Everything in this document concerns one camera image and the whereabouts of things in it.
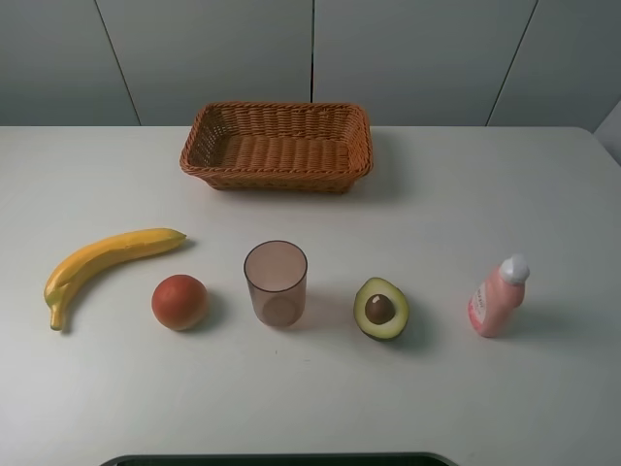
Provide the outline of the halved avocado with pit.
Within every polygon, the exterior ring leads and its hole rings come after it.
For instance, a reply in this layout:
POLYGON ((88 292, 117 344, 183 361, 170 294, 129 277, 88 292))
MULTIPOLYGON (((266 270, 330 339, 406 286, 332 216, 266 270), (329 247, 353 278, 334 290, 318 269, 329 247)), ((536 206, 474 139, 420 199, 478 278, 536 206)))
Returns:
POLYGON ((353 316, 368 337, 391 341, 399 337, 409 321, 409 303, 391 282, 373 277, 356 292, 353 316))

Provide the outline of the translucent pink plastic cup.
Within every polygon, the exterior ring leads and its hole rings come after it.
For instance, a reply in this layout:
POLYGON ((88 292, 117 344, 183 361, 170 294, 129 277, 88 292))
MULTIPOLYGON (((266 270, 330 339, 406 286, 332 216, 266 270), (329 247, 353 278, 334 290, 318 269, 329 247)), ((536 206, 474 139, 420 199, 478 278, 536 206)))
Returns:
POLYGON ((302 316, 309 264, 295 244, 267 241, 254 247, 244 261, 244 275, 257 318, 272 327, 289 327, 302 316))

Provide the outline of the yellow banana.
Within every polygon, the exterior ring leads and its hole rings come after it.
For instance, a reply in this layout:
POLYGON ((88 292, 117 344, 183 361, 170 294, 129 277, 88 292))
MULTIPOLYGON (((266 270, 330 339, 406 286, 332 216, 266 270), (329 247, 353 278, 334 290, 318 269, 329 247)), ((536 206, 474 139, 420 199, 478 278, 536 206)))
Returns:
POLYGON ((171 228, 150 228, 114 235, 74 251, 55 267, 45 285, 50 328, 64 328, 71 301, 96 275, 118 264, 179 248, 186 238, 171 228))

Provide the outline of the pink bottle with white cap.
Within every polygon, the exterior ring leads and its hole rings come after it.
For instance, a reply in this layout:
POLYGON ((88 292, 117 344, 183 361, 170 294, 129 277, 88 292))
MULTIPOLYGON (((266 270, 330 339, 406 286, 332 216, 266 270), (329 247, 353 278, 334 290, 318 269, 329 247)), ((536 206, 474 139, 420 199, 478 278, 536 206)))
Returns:
POLYGON ((530 269, 523 254, 516 253, 496 266, 476 289, 468 303, 474 330, 484 338, 494 338, 521 306, 530 269))

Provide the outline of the brown wicker basket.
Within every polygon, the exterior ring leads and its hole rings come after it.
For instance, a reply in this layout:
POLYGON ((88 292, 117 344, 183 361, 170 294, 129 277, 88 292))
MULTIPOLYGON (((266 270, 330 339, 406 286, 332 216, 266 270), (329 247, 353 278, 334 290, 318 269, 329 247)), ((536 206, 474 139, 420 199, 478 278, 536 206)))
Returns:
POLYGON ((211 103, 180 154, 185 174, 218 190, 345 193, 373 165, 367 113, 345 103, 211 103))

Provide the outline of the black tray edge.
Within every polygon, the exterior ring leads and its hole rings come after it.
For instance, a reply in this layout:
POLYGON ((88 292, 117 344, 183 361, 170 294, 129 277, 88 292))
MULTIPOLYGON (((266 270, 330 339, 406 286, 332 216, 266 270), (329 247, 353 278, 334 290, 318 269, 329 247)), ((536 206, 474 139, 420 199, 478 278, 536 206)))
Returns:
POLYGON ((455 465, 440 455, 427 452, 386 453, 275 453, 275 454, 207 454, 207 455, 125 455, 104 465, 222 465, 222 466, 400 466, 455 465))

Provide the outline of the red orange round fruit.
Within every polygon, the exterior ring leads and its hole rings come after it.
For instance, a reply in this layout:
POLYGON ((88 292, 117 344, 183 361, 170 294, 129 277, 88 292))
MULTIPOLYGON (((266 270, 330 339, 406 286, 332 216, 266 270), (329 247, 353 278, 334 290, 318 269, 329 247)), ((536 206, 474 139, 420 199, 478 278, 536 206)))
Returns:
POLYGON ((197 279, 173 275, 153 291, 151 309, 165 327, 174 331, 188 330, 209 315, 209 294, 197 279))

